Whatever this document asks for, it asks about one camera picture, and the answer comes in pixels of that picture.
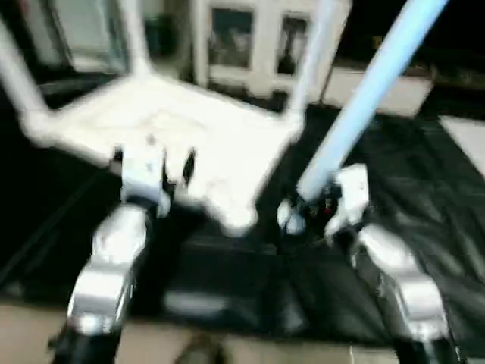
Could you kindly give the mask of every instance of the blue pole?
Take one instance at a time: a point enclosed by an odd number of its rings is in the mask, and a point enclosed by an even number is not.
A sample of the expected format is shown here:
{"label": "blue pole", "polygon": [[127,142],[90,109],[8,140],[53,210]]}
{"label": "blue pole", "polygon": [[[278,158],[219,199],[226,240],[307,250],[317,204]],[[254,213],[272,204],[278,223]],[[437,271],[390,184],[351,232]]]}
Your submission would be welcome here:
{"label": "blue pole", "polygon": [[317,198],[371,122],[377,106],[408,66],[413,54],[448,0],[408,0],[374,56],[355,95],[300,178],[297,191],[306,201]]}

